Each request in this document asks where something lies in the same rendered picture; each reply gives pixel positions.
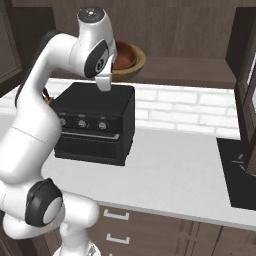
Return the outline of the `tan large bowl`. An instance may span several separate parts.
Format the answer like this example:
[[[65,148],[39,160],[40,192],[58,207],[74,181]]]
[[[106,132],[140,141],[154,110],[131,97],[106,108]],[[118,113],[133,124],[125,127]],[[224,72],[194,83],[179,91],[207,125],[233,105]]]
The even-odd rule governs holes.
[[[115,70],[113,67],[112,80],[114,82],[124,82],[132,79],[141,71],[141,69],[146,63],[146,56],[144,52],[137,46],[132,44],[130,45],[133,47],[136,53],[137,59],[136,59],[135,65],[125,70]]]

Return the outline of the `black hob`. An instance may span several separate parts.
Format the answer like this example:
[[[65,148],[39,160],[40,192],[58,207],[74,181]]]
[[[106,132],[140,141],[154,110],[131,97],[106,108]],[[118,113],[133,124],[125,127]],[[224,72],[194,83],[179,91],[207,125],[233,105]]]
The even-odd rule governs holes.
[[[226,138],[216,141],[231,206],[256,211],[256,176],[245,172],[241,141]]]

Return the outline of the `dark wood open cabinet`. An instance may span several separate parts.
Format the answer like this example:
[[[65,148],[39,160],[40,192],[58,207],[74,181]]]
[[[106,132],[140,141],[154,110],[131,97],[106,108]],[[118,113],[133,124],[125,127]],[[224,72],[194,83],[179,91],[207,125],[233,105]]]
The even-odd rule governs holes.
[[[233,15],[212,0],[50,0],[56,28],[78,33],[77,12],[99,6],[114,37],[139,47],[146,63],[137,83],[232,89],[226,63]]]

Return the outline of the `dark wood closed cabinet door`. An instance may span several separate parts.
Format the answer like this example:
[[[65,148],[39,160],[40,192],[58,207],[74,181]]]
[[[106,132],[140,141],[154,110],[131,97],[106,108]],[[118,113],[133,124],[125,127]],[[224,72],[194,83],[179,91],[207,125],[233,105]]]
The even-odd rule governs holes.
[[[54,28],[51,0],[0,0],[0,98],[22,82],[41,38]]]

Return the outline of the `brown drawer front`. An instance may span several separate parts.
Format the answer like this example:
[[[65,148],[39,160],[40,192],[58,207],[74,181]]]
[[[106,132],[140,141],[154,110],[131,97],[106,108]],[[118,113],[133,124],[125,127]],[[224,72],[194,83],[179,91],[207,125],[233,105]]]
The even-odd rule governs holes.
[[[106,240],[107,233],[115,238],[130,237],[130,244],[120,244]],[[92,241],[99,247],[103,256],[180,256],[177,239],[158,235],[145,235],[141,232],[103,231],[89,232]]]
[[[120,215],[128,212],[130,214],[129,220],[125,221],[104,217],[103,212],[105,209],[108,209],[110,213]],[[113,208],[110,206],[101,206],[100,210],[101,217],[99,222],[109,226],[114,231],[121,230],[159,234],[177,234],[185,231],[184,221],[178,218]]]

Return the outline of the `reddish brown small bowl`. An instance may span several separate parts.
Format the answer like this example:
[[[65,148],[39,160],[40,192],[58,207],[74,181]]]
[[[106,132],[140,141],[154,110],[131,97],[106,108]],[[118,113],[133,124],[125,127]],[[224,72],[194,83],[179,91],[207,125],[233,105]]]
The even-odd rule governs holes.
[[[116,40],[117,57],[114,62],[115,70],[125,70],[131,68],[136,62],[136,53],[133,47],[120,40]]]

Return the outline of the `brown lower cupboard door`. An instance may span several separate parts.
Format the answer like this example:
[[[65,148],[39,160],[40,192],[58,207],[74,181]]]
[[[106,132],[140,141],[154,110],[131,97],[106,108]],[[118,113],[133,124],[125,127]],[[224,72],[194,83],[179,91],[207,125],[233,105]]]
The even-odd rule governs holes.
[[[256,231],[194,222],[191,256],[256,256]]]

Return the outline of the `small brown object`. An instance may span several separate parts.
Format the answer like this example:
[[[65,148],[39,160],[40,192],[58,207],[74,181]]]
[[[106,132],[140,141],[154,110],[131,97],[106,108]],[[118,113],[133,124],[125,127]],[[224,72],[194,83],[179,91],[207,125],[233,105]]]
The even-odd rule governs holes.
[[[48,105],[51,104],[51,102],[54,100],[54,98],[49,95],[46,88],[43,89],[42,97]]]

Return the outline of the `black toaster oven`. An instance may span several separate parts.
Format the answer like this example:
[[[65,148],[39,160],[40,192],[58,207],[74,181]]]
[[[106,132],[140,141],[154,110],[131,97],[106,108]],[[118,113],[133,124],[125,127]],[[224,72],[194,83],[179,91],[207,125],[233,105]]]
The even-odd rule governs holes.
[[[135,89],[132,86],[113,85],[109,92],[101,92],[94,83],[74,82],[53,100],[51,107],[59,118],[67,121],[62,132],[120,135],[118,141],[61,135],[55,146],[56,157],[117,166],[125,164],[135,133]],[[87,128],[80,128],[79,120],[86,120]],[[98,128],[100,121],[108,123],[106,130]]]

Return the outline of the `dark wood open cabinet door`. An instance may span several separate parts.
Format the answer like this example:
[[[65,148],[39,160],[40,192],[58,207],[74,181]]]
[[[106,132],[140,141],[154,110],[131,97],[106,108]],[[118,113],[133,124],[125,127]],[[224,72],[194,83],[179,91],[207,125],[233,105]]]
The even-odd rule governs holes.
[[[244,169],[256,176],[256,7],[237,7],[226,62],[236,78],[234,94]]]

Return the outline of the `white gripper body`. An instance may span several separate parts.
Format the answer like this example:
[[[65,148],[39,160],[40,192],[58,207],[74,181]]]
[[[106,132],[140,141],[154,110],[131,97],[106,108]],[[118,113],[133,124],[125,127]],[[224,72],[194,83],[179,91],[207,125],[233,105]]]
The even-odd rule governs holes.
[[[109,92],[111,90],[112,75],[97,75],[95,82],[101,92]]]

